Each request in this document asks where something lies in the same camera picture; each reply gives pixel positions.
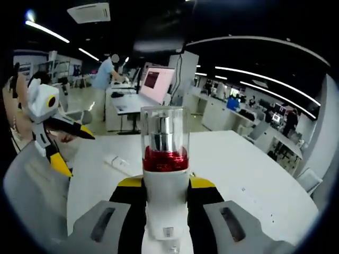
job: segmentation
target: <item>white pillar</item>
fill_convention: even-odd
[[[184,95],[184,91],[186,89],[189,89],[190,85],[194,84],[195,72],[197,71],[197,64],[199,60],[198,55],[195,55],[188,51],[185,51],[184,54],[181,54],[181,57],[182,59],[180,59],[179,55],[173,55],[170,57],[169,59],[170,61],[168,63],[169,67],[176,69],[172,82],[171,82],[171,84],[175,85],[175,87],[172,88],[172,91],[176,90],[177,88],[174,94],[174,97],[172,99],[172,103],[174,105],[182,104],[182,97]]]
[[[203,77],[203,76],[200,76],[200,80],[199,80],[199,84],[198,84],[198,87],[203,89],[204,85],[206,84],[207,82],[207,78]]]
[[[323,178],[329,168],[339,141],[339,91],[336,82],[326,75],[322,86],[321,107],[310,144],[303,154],[296,174],[307,168]]]
[[[224,99],[225,85],[222,82],[218,83],[217,98]]]

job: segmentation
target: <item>led strip light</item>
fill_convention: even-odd
[[[82,53],[85,53],[86,55],[88,55],[89,57],[92,57],[94,60],[99,61],[98,58],[96,58],[95,56],[91,55],[91,54],[88,53],[87,51],[85,51],[85,50],[83,50],[83,49],[81,49],[81,48],[79,48],[79,50],[80,50]]]
[[[200,76],[207,76],[207,74],[206,74],[206,73],[200,73],[200,72],[196,72],[195,74],[196,74],[196,75],[200,75]]]
[[[221,77],[221,76],[217,76],[217,75],[215,75],[215,77],[216,77],[216,78],[220,78],[220,79],[225,79],[225,80],[227,80],[226,77]]]
[[[69,43],[69,40],[65,39],[64,37],[62,37],[61,35],[58,35],[57,33],[54,33],[53,31],[49,30],[48,28],[43,27],[42,25],[38,25],[32,21],[26,20],[25,22],[26,25],[32,26],[36,29],[39,29],[45,33],[48,33],[50,35],[53,35],[54,37],[58,38],[61,41],[64,41],[65,43]]]
[[[270,81],[273,81],[273,82],[276,82],[280,85],[283,85],[285,87],[288,87],[289,89],[292,89],[294,91],[296,91],[297,93],[305,96],[306,98],[310,99],[312,102],[314,102],[315,104],[317,104],[318,106],[321,106],[320,102],[317,101],[316,99],[312,98],[311,96],[305,94],[304,92],[294,88],[293,86],[290,86],[290,85],[287,85],[281,81],[278,81],[276,79],[273,79],[273,78],[269,78],[269,77],[266,77],[266,76],[263,76],[263,75],[260,75],[260,74],[256,74],[256,73],[253,73],[253,72],[249,72],[249,71],[244,71],[244,70],[238,70],[238,69],[232,69],[232,68],[227,68],[227,67],[218,67],[216,66],[215,67],[216,69],[219,69],[219,70],[230,70],[230,71],[235,71],[235,72],[240,72],[240,73],[244,73],[244,74],[249,74],[249,75],[253,75],[253,76],[256,76],[256,77],[259,77],[259,78],[264,78],[264,79],[267,79],[267,80],[270,80]]]

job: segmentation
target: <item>ceiling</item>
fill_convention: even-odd
[[[72,2],[33,0],[16,6],[14,15],[17,15],[15,20],[20,25],[20,33],[16,36],[15,47],[57,50],[62,55],[87,61],[93,60],[78,51],[78,48],[83,48],[100,60],[105,58],[105,53],[129,56],[140,26],[149,17],[184,0],[110,0],[112,21],[90,24],[77,24],[68,15],[66,10],[74,6]],[[337,23],[335,8],[330,6],[330,2],[321,3],[293,0],[197,0],[193,14],[194,27],[187,32],[187,36],[189,42],[229,35],[252,35],[284,41],[288,38],[322,56],[329,62],[331,69],[304,51],[270,41],[230,39],[187,46],[186,50],[200,56],[199,72],[209,76],[225,76],[230,82],[238,83],[241,80],[253,84],[253,77],[249,75],[215,70],[214,67],[250,71],[282,81],[315,98],[320,92],[325,73],[339,69],[339,41],[336,30],[331,26]],[[35,11],[36,23],[60,34],[70,43],[24,26],[24,13],[28,9]],[[274,82],[268,82],[267,85],[269,90],[310,108],[310,100],[300,94],[291,93],[290,89]]]

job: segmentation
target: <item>chair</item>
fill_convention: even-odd
[[[261,121],[248,136],[243,136],[247,141],[255,144],[255,141],[268,129],[269,124]]]
[[[307,168],[297,178],[297,182],[311,195],[315,189],[323,182],[310,168]]]
[[[45,250],[67,238],[68,177],[53,170],[30,142],[3,180],[4,196],[23,229]]]
[[[53,84],[54,87],[59,89],[59,102],[63,113],[74,121],[79,121],[81,124],[86,125],[92,122],[92,114],[88,110],[68,111],[68,100],[60,83]]]

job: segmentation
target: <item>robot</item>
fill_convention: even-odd
[[[84,139],[94,139],[94,135],[85,126],[62,116],[58,111],[59,90],[40,83],[40,79],[32,80],[27,90],[27,108],[24,109],[33,123],[34,145],[56,171],[71,177],[72,173],[59,150],[48,137],[46,127]]]
[[[53,253],[291,252],[291,244],[269,238],[257,218],[190,173],[185,108],[142,108],[141,123],[143,175],[121,181]]]

